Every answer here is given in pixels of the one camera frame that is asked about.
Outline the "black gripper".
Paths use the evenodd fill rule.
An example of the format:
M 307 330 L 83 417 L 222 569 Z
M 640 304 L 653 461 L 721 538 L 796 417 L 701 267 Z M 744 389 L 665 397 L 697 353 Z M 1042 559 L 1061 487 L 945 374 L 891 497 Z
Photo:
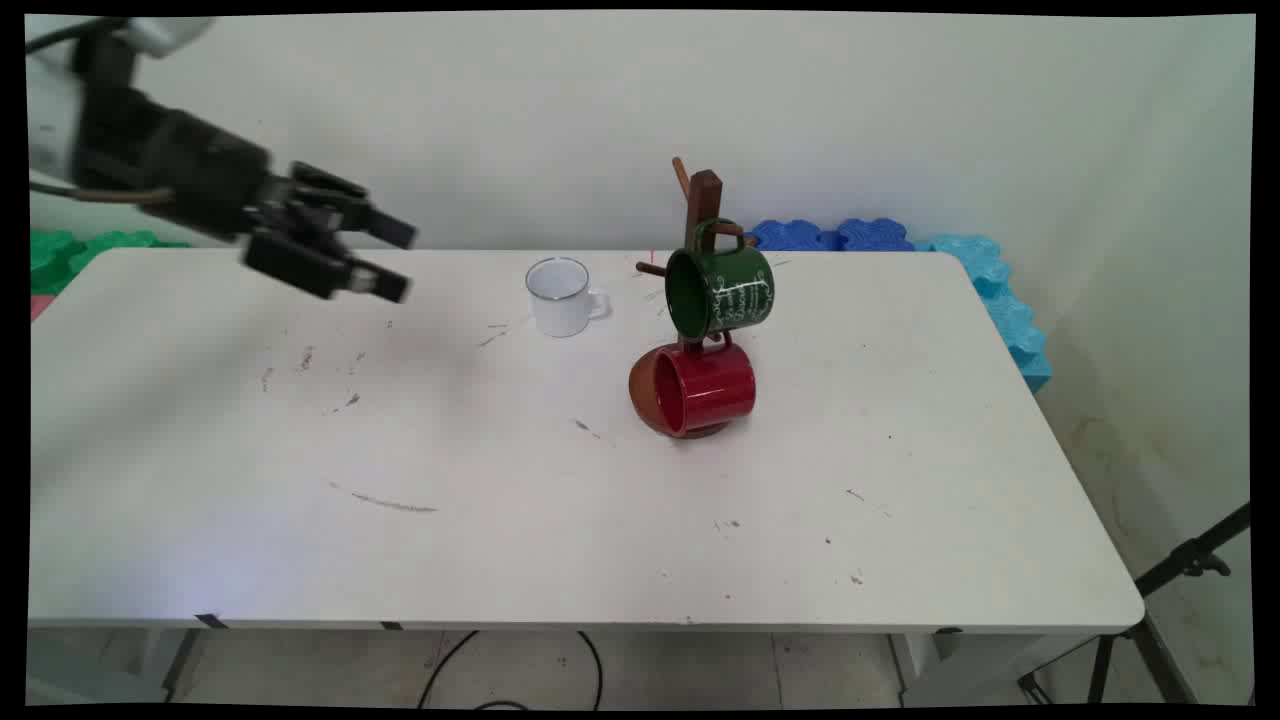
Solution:
M 137 88 L 90 85 L 73 146 L 70 196 L 132 205 L 227 242 L 262 223 L 275 224 L 292 201 L 328 231 L 413 246 L 417 228 L 378 208 L 361 184 L 303 161 L 291 164 L 287 179 L 273 174 L 270 163 L 266 149 Z M 412 286 L 408 277 L 355 256 L 325 233 L 259 228 L 243 264 L 325 300 L 347 292 L 402 304 Z

